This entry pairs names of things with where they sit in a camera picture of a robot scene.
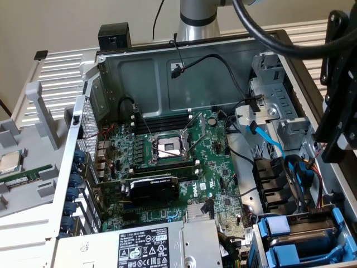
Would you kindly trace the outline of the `open PC case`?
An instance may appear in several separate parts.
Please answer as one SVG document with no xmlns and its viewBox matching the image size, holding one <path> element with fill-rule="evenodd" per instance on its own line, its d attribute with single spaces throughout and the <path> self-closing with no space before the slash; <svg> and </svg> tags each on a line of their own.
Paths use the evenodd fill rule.
<svg viewBox="0 0 357 268">
<path fill-rule="evenodd" d="M 99 183 L 98 144 L 107 128 L 129 123 L 138 108 L 145 118 L 205 110 L 223 111 L 235 118 L 238 133 L 229 135 L 228 144 L 237 155 L 234 167 L 238 187 L 247 191 L 242 201 L 244 211 L 250 216 L 248 237 L 234 240 L 215 225 L 223 268 L 248 268 L 253 226 L 259 216 L 267 214 L 263 212 L 254 181 L 254 159 L 277 159 L 276 148 L 283 150 L 266 134 L 264 122 L 257 121 L 259 116 L 264 119 L 267 114 L 260 104 L 262 95 L 255 95 L 250 89 L 250 80 L 256 77 L 252 60 L 266 52 L 270 51 L 246 35 L 98 52 L 94 69 L 85 77 L 83 93 L 74 106 L 54 200 L 55 243 L 48 266 L 54 268 L 60 239 L 103 233 L 102 214 L 94 196 Z M 318 88 L 315 74 L 309 73 L 302 61 L 286 60 L 318 127 L 326 93 Z M 315 141 L 315 133 L 312 138 L 320 146 L 315 157 L 306 160 L 297 154 L 280 156 L 296 197 L 297 211 L 293 214 L 337 207 L 351 235 L 357 239 L 355 155 L 349 153 L 340 164 L 325 163 L 321 157 L 325 144 Z M 73 161 L 75 150 L 85 152 L 83 163 Z M 71 215 L 74 226 L 61 232 L 70 174 L 79 174 L 81 185 L 77 187 L 79 197 L 74 201 L 77 210 Z"/>
</svg>

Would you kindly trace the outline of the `black box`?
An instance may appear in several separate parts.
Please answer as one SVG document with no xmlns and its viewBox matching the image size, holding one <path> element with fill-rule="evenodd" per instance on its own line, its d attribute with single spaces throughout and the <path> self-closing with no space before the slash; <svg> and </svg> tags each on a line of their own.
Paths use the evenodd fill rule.
<svg viewBox="0 0 357 268">
<path fill-rule="evenodd" d="M 128 22 L 101 25 L 98 32 L 98 43 L 101 51 L 131 48 Z"/>
</svg>

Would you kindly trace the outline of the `hard drive in blue caddy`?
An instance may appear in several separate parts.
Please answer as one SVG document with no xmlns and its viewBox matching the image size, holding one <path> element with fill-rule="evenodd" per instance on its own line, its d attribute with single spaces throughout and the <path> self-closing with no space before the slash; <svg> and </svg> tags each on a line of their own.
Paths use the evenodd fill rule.
<svg viewBox="0 0 357 268">
<path fill-rule="evenodd" d="M 277 215 L 273 213 L 268 213 L 264 215 Z M 266 252 L 269 249 L 265 249 L 262 243 L 262 239 L 260 237 L 259 229 L 258 229 L 258 221 L 264 216 L 261 215 L 258 217 L 257 223 L 253 226 L 253 237 L 250 243 L 250 251 L 248 254 L 247 259 L 247 267 L 248 268 L 269 268 L 268 261 L 266 258 Z M 341 246 L 343 248 L 342 256 L 335 261 L 334 263 L 328 265 L 336 265 L 338 267 L 345 267 L 348 264 L 353 262 L 357 263 L 357 239 L 351 235 L 351 232 L 348 228 L 348 225 L 345 221 L 344 228 L 342 232 L 339 234 L 337 238 L 337 246 Z M 306 251 L 298 251 L 299 258 L 304 257 L 311 257 L 316 255 L 322 255 L 329 253 L 332 249 L 328 250 L 327 252 L 317 252 L 314 251 L 312 253 Z"/>
</svg>

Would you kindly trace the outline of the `green motherboard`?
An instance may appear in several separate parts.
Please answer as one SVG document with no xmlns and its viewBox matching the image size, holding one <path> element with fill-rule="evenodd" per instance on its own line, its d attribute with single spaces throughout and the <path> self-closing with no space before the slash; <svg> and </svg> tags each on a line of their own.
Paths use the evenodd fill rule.
<svg viewBox="0 0 357 268">
<path fill-rule="evenodd" d="M 228 137 L 238 133 L 231 114 L 223 111 L 201 111 L 205 121 L 206 136 L 191 151 L 187 161 L 163 160 L 159 165 L 195 161 L 195 178 L 179 179 L 180 196 L 167 205 L 133 206 L 130 204 L 106 205 L 95 193 L 102 214 L 102 231 L 140 227 L 157 223 L 186 221 L 187 206 L 204 203 L 202 211 L 209 212 L 218 230 L 234 240 L 248 237 L 250 216 L 244 211 L 242 199 L 246 190 L 238 187 L 238 174 L 234 167 L 237 155 L 228 144 Z M 215 127 L 208 125 L 215 118 Z M 197 119 L 188 129 L 190 146 L 201 137 L 201 123 Z M 134 168 L 156 166 L 148 161 L 151 149 L 149 133 L 137 135 L 129 123 L 112 125 L 104 132 L 98 144 L 97 173 L 99 183 L 133 180 Z"/>
</svg>

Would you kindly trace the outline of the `grey parts rack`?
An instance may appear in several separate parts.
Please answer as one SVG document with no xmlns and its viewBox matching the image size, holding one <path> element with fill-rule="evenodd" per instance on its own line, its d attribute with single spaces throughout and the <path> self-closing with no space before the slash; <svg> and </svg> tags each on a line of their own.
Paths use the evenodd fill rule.
<svg viewBox="0 0 357 268">
<path fill-rule="evenodd" d="M 46 108 L 40 82 L 28 83 L 25 93 L 35 106 L 39 122 L 19 129 L 12 119 L 1 121 L 0 158 L 21 150 L 20 166 L 15 172 L 50 164 L 53 167 L 40 171 L 40 179 L 33 183 L 11 189 L 0 183 L 0 218 L 53 201 L 69 130 L 64 119 L 54 120 Z"/>
</svg>

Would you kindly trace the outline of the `metal locking lever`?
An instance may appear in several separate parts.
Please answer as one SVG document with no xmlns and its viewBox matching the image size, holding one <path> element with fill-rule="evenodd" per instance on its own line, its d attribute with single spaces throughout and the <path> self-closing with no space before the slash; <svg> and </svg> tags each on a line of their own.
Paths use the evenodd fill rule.
<svg viewBox="0 0 357 268">
<path fill-rule="evenodd" d="M 202 135 L 197 141 L 195 141 L 194 144 L 187 150 L 187 153 L 191 152 L 205 136 L 206 135 Z"/>
<path fill-rule="evenodd" d="M 148 133 L 149 133 L 150 138 L 153 138 L 153 134 L 152 134 L 152 132 L 151 132 L 151 130 L 150 130 L 150 128 L 149 128 L 144 116 L 143 116 L 143 114 L 141 113 L 141 111 L 137 108 L 137 109 L 134 110 L 134 113 L 139 114 L 139 116 L 141 117 L 141 119 L 142 119 L 142 121 L 143 121 L 143 123 L 144 123 L 144 125 L 145 125 L 145 127 L 146 127 L 146 129 L 148 131 Z"/>
</svg>

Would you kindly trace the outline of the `black graphics card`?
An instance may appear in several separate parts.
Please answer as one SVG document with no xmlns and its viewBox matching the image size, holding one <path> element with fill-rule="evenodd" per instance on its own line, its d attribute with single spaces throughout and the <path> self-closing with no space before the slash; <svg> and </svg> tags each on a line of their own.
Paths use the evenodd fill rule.
<svg viewBox="0 0 357 268">
<path fill-rule="evenodd" d="M 167 205 L 179 199 L 180 185 L 177 177 L 158 175 L 100 183 L 95 188 L 95 193 L 106 205 Z"/>
</svg>

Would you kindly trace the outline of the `CPU socket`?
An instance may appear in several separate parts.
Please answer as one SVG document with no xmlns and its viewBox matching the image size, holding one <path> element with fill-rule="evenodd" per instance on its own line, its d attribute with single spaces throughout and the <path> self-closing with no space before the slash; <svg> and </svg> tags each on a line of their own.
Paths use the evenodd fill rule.
<svg viewBox="0 0 357 268">
<path fill-rule="evenodd" d="M 149 163 L 159 165 L 163 160 L 187 161 L 192 158 L 192 153 L 182 156 L 182 142 L 179 131 L 163 132 L 148 138 L 151 149 Z"/>
</svg>

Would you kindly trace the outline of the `silver CPU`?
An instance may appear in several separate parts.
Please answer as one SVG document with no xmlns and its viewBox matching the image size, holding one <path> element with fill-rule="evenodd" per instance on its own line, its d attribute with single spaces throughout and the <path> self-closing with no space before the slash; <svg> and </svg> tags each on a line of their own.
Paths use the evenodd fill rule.
<svg viewBox="0 0 357 268">
<path fill-rule="evenodd" d="M 0 175 L 18 170 L 21 162 L 21 150 L 9 152 L 0 158 Z"/>
</svg>

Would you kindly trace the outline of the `black RAM slot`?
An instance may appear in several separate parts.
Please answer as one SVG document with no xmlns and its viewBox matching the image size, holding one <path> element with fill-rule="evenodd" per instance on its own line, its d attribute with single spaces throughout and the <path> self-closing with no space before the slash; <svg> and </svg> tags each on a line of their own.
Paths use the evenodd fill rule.
<svg viewBox="0 0 357 268">
<path fill-rule="evenodd" d="M 166 124 L 165 126 L 159 126 L 159 127 L 155 127 L 155 128 L 150 128 L 150 130 L 151 130 L 152 133 L 166 132 L 166 131 L 184 129 L 186 125 L 187 125 L 187 123 L 184 123 L 182 125 L 170 125 L 170 126 L 168 124 Z M 133 128 L 133 129 L 134 129 L 134 132 L 137 135 L 147 134 L 148 133 L 146 128 Z"/>
<path fill-rule="evenodd" d="M 168 163 L 165 165 L 156 165 L 156 166 L 149 166 L 149 167 L 142 167 L 142 168 L 135 167 L 133 171 L 134 173 L 147 173 L 147 172 L 154 172 L 159 170 L 191 168 L 195 166 L 196 166 L 195 161 L 189 161 L 189 162 Z"/>
<path fill-rule="evenodd" d="M 155 176 L 173 176 L 179 179 L 188 179 L 188 178 L 195 178 L 196 168 L 194 167 L 181 167 L 175 169 L 162 169 L 162 170 L 150 170 L 150 171 L 143 171 L 138 170 L 134 171 L 132 174 L 129 174 L 131 178 L 152 178 Z"/>
<path fill-rule="evenodd" d="M 129 121 L 129 126 L 134 128 L 146 128 L 139 114 L 133 114 L 134 119 Z M 188 114 L 174 114 L 170 116 L 159 116 L 145 118 L 149 128 L 170 125 L 182 125 L 190 121 Z"/>
</svg>

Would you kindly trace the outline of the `empty blue disk carrier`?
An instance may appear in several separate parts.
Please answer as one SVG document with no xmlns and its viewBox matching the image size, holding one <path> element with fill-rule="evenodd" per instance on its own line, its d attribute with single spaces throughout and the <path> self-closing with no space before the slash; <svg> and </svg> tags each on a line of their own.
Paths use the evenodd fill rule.
<svg viewBox="0 0 357 268">
<path fill-rule="evenodd" d="M 299 258 L 295 245 L 283 245 L 270 248 L 266 258 L 269 268 L 305 268 L 334 263 L 342 253 L 343 248 L 337 246 L 327 254 Z"/>
</svg>

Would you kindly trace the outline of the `green RAM stick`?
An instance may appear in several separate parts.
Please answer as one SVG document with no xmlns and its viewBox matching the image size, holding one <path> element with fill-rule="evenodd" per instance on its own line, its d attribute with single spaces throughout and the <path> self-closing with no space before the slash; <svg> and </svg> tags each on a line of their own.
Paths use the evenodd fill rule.
<svg viewBox="0 0 357 268">
<path fill-rule="evenodd" d="M 33 183 L 34 181 L 37 181 L 40 179 L 39 172 L 40 171 L 46 171 L 51 169 L 53 166 L 50 165 L 45 165 L 42 167 L 37 167 L 32 170 L 25 170 L 25 171 L 17 171 L 9 174 L 5 174 L 0 176 L 0 183 L 4 183 L 5 186 L 9 189 Z"/>
</svg>

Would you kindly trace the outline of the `metal socket cover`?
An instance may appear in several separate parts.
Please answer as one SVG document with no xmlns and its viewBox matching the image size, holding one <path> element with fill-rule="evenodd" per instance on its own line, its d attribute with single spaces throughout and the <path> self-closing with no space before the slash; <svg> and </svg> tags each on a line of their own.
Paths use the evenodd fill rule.
<svg viewBox="0 0 357 268">
<path fill-rule="evenodd" d="M 182 142 L 182 156 L 186 156 L 188 154 L 187 150 L 191 147 L 188 142 L 188 129 L 191 125 L 193 125 L 193 123 L 195 123 L 197 119 L 199 119 L 201 123 L 201 136 L 206 134 L 204 117 L 202 115 L 202 112 L 200 112 L 193 116 L 192 119 L 190 119 L 189 123 L 185 126 L 184 129 L 179 131 L 180 139 Z"/>
</svg>

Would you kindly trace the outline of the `grey power supply unit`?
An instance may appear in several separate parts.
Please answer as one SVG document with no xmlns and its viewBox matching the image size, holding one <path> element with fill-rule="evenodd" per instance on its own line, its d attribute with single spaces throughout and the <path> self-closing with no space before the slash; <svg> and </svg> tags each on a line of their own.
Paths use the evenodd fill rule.
<svg viewBox="0 0 357 268">
<path fill-rule="evenodd" d="M 223 268 L 213 220 L 62 238 L 54 268 Z"/>
</svg>

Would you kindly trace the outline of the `silver metal drive cage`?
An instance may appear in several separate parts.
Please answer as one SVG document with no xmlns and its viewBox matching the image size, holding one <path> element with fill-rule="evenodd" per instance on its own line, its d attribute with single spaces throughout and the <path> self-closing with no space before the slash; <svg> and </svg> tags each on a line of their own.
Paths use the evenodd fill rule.
<svg viewBox="0 0 357 268">
<path fill-rule="evenodd" d="M 262 95 L 263 121 L 266 134 L 282 147 L 276 148 L 276 156 L 297 154 L 303 159 L 315 157 L 320 146 L 314 144 L 312 134 L 317 120 L 308 106 L 287 60 L 272 52 L 260 53 L 252 60 L 256 77 L 250 80 L 250 89 Z"/>
</svg>

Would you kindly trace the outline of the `silver heat sink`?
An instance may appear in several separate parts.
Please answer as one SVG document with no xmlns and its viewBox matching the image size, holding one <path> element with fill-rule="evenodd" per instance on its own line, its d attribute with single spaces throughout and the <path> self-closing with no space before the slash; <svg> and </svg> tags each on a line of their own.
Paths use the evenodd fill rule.
<svg viewBox="0 0 357 268">
<path fill-rule="evenodd" d="M 204 203 L 190 204 L 187 206 L 186 212 L 186 221 L 189 223 L 199 222 L 199 221 L 208 221 L 212 217 L 209 212 L 204 213 L 201 209 L 204 206 Z"/>
</svg>

